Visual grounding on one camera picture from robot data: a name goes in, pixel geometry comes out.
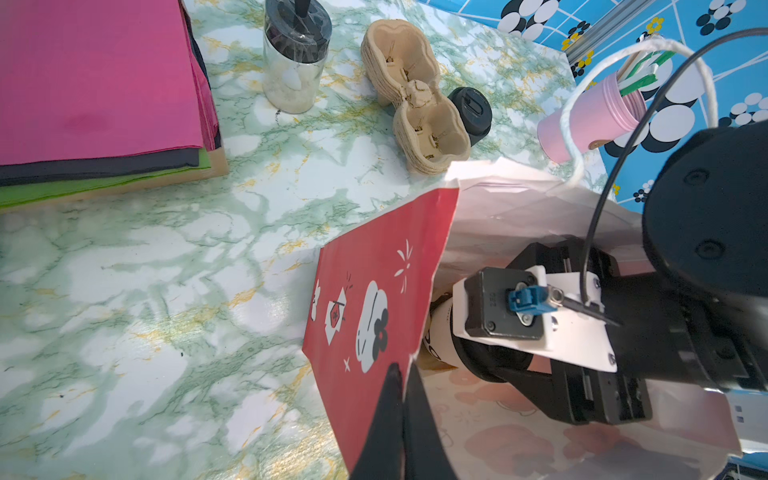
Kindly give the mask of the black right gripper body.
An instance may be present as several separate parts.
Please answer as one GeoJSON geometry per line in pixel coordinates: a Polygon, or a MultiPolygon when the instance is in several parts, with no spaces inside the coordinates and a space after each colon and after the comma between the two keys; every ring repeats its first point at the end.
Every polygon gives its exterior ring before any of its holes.
{"type": "Polygon", "coordinates": [[[617,371],[587,369],[452,335],[463,368],[481,380],[515,387],[547,417],[571,425],[651,419],[649,382],[684,378],[683,298],[655,274],[621,275],[611,255],[587,247],[581,239],[532,243],[496,268],[526,270],[535,265],[549,273],[579,273],[583,304],[586,275],[598,275],[604,312],[618,323],[607,327],[617,371]]]}

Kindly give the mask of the white paper coffee cup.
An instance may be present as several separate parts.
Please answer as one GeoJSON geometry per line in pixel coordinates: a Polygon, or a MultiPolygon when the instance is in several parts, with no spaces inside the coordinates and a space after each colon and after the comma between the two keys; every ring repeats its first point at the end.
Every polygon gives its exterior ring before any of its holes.
{"type": "Polygon", "coordinates": [[[452,317],[453,299],[447,298],[430,313],[423,344],[437,360],[451,367],[463,368],[464,364],[453,343],[452,317]]]}

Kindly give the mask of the white red paper gift bag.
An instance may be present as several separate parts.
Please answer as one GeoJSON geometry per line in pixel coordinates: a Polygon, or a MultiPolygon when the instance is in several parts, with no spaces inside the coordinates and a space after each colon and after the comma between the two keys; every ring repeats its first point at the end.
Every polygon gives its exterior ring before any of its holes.
{"type": "Polygon", "coordinates": [[[451,287],[532,243],[569,238],[623,275],[652,271],[642,216],[507,160],[457,162],[450,184],[348,231],[319,257],[303,350],[351,473],[388,367],[403,408],[415,364],[457,479],[709,479],[740,448],[725,392],[652,380],[651,419],[571,425],[509,384],[434,358],[423,337],[451,287]]]}

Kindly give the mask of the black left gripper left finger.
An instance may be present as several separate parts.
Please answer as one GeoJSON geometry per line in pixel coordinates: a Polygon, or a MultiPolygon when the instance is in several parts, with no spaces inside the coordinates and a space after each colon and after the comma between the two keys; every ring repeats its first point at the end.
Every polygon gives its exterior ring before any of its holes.
{"type": "Polygon", "coordinates": [[[397,363],[391,364],[382,385],[375,414],[352,480],[397,480],[403,476],[403,381],[397,363]]]}

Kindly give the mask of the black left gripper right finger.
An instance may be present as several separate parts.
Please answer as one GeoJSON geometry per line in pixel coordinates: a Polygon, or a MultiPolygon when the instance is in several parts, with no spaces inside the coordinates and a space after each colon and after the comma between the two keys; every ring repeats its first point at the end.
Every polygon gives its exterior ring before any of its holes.
{"type": "Polygon", "coordinates": [[[415,364],[411,365],[406,384],[403,435],[405,479],[457,480],[415,364]]]}

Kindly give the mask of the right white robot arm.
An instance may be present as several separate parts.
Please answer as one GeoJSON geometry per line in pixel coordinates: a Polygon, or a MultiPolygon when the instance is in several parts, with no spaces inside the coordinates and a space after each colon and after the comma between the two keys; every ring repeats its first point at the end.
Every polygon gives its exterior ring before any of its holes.
{"type": "Polygon", "coordinates": [[[572,425],[649,420],[651,380],[765,391],[767,215],[750,195],[766,155],[763,123],[694,135],[646,200],[651,272],[579,238],[532,243],[457,282],[427,345],[572,425]]]}

